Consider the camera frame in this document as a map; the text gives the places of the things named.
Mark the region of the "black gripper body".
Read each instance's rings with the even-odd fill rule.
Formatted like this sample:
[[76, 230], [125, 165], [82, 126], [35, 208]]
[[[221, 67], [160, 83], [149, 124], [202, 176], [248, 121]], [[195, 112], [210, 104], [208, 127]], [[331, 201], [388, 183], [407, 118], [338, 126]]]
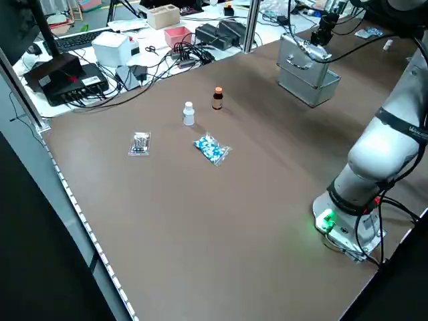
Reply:
[[324, 13], [320, 17], [320, 22], [315, 34], [317, 35], [331, 35], [332, 30], [336, 26], [336, 14]]

